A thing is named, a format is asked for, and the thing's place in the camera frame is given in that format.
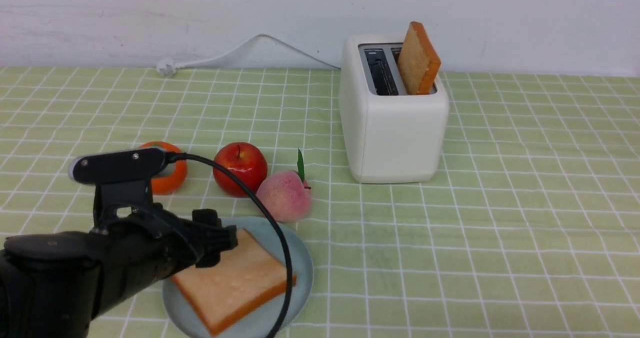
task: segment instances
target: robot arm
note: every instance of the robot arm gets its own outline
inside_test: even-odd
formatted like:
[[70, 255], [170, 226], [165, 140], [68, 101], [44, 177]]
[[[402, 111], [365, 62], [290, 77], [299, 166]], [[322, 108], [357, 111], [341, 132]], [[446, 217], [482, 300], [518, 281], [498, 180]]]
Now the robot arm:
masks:
[[[223, 227], [215, 210], [189, 220], [153, 202], [151, 178], [168, 157], [148, 147], [71, 163], [73, 180], [95, 186], [94, 227], [7, 239], [0, 338], [86, 338], [94, 319], [144, 288], [192, 265], [212, 267], [237, 246], [236, 227]], [[121, 208], [131, 214], [119, 218]]]

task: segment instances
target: red apple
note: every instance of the red apple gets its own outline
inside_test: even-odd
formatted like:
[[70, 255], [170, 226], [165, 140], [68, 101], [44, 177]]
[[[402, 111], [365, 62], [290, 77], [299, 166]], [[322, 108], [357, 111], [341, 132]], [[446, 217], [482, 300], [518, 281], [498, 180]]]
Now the red apple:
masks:
[[[233, 142], [222, 147], [215, 154], [214, 162], [225, 167], [240, 178], [253, 193], [267, 178], [267, 160], [263, 152], [251, 143]], [[224, 172], [213, 169], [215, 183], [226, 194], [234, 197], [246, 197], [247, 193]]]

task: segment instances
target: table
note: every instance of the table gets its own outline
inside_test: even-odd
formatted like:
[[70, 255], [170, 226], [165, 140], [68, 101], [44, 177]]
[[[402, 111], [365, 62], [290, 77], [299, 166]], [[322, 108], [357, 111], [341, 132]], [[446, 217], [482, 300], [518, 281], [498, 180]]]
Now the table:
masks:
[[[0, 67], [0, 232], [90, 229], [93, 192], [67, 176], [82, 154], [164, 140], [212, 158], [248, 141], [277, 172], [300, 148], [314, 202], [290, 226], [315, 283], [282, 337], [640, 337], [640, 78], [441, 77], [450, 117], [434, 178], [359, 185], [337, 70]], [[156, 201], [183, 217], [258, 212], [198, 163]], [[90, 337], [183, 337], [160, 287]]]

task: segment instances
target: plate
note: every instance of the plate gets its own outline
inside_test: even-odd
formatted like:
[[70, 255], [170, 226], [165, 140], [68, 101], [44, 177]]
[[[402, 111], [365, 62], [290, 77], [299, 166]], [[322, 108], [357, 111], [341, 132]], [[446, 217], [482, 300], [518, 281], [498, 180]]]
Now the plate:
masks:
[[[284, 265], [282, 244], [274, 227], [264, 217], [221, 218], [226, 226], [235, 225], [247, 229], [260, 245]], [[291, 290], [291, 300], [281, 328], [290, 324], [307, 304], [314, 282], [314, 266], [311, 254], [302, 239], [292, 229], [278, 224], [286, 238], [291, 254], [291, 266], [296, 274], [296, 283]], [[162, 284], [162, 303], [169, 319], [190, 338], [211, 338], [194, 309], [185, 300], [171, 279]], [[274, 327], [284, 303], [284, 293], [245, 315], [216, 338], [265, 338]]]

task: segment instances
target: toasted bread slice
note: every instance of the toasted bread slice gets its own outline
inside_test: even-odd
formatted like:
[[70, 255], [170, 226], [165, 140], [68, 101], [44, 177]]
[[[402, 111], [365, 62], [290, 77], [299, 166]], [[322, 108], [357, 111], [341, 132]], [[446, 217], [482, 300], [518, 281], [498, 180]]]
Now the toasted bread slice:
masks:
[[170, 278], [214, 337], [285, 293], [287, 287], [282, 263], [246, 229], [238, 229], [237, 238], [237, 247], [222, 252], [217, 265], [192, 265]]
[[412, 21], [409, 24], [397, 65], [407, 94], [429, 94], [441, 67], [441, 60], [422, 23]]

